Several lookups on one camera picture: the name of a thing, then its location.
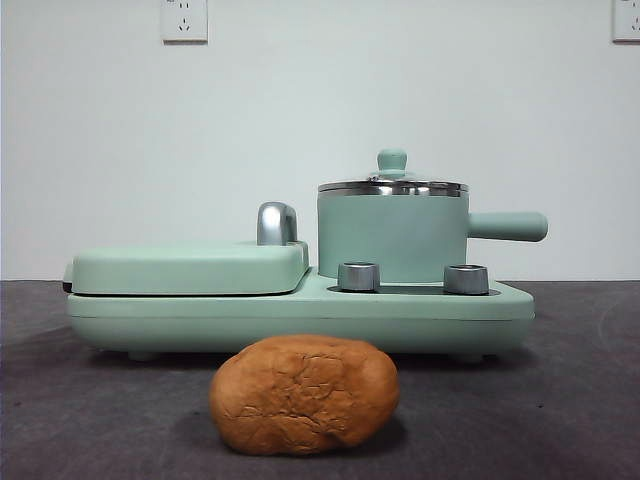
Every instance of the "sandwich maker lid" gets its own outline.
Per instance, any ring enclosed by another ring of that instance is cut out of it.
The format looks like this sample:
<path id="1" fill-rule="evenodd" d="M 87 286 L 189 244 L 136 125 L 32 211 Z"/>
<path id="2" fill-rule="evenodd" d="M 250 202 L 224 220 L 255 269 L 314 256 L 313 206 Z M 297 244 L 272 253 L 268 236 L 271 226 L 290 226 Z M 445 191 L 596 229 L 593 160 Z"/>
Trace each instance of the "sandwich maker lid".
<path id="1" fill-rule="evenodd" d="M 304 242 L 94 248 L 64 283 L 89 296 L 264 295 L 294 290 L 308 268 Z"/>

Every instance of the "lid knob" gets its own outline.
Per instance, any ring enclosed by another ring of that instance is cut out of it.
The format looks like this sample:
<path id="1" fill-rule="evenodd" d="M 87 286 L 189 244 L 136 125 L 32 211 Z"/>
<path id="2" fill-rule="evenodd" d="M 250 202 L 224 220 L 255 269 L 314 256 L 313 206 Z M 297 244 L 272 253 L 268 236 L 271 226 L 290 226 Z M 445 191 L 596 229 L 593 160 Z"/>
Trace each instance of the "lid knob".
<path id="1" fill-rule="evenodd" d="M 405 174 L 404 169 L 407 166 L 407 154 L 399 148 L 385 148 L 378 153 L 379 174 L 385 177 L 398 176 Z"/>

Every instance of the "appliance foot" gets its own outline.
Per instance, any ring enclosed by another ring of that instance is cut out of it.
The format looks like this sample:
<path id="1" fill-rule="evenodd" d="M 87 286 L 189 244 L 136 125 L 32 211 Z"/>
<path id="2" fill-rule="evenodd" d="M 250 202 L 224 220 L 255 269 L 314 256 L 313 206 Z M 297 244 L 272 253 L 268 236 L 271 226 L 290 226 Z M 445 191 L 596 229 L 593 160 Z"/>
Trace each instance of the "appliance foot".
<path id="1" fill-rule="evenodd" d="M 467 365 L 475 365 L 478 363 L 482 363 L 484 360 L 484 357 L 482 356 L 482 354 L 475 354 L 475 353 L 454 353 L 449 355 L 449 358 L 451 358 L 452 360 L 455 360 L 458 363 L 464 363 Z"/>
<path id="2" fill-rule="evenodd" d="M 129 352 L 129 360 L 135 362 L 150 362 L 159 356 L 160 354 L 155 352 Z"/>

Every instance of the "appliance base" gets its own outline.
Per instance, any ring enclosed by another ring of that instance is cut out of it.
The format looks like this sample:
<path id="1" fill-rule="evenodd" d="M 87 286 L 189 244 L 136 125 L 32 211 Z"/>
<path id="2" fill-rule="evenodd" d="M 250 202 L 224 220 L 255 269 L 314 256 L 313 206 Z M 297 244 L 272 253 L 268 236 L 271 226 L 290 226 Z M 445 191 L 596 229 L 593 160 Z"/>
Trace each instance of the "appliance base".
<path id="1" fill-rule="evenodd" d="M 345 293 L 313 268 L 287 294 L 72 294 L 68 312 L 73 329 L 87 342 L 141 361 L 161 352 L 237 352 L 264 337 L 296 333 L 362 339 L 389 353 L 478 360 L 518 347 L 535 316 L 528 293 L 498 282 L 490 288 L 493 294 L 484 296 L 445 294 L 441 284 Z"/>

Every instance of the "stainless steel lid rim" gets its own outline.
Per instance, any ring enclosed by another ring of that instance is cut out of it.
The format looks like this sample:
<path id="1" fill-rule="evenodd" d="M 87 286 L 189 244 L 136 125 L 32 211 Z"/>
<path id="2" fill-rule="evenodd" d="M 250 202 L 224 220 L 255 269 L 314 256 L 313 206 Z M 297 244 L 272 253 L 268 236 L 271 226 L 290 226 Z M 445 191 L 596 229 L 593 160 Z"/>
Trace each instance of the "stainless steel lid rim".
<path id="1" fill-rule="evenodd" d="M 469 187 L 451 182 L 339 182 L 318 187 L 320 196 L 325 195 L 423 195 L 466 197 Z"/>

